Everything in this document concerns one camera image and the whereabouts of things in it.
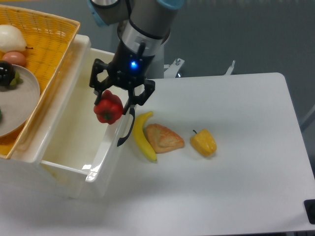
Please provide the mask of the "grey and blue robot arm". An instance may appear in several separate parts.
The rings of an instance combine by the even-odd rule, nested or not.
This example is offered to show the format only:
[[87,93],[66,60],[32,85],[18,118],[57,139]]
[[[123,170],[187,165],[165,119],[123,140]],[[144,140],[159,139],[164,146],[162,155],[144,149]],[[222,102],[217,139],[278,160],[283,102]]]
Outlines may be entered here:
[[158,49],[170,34],[171,24],[182,0],[90,0],[88,6],[95,22],[101,25],[123,23],[118,29],[120,42],[110,63],[95,59],[90,87],[97,96],[95,104],[112,86],[128,91],[124,112],[143,105],[155,90],[146,78]]

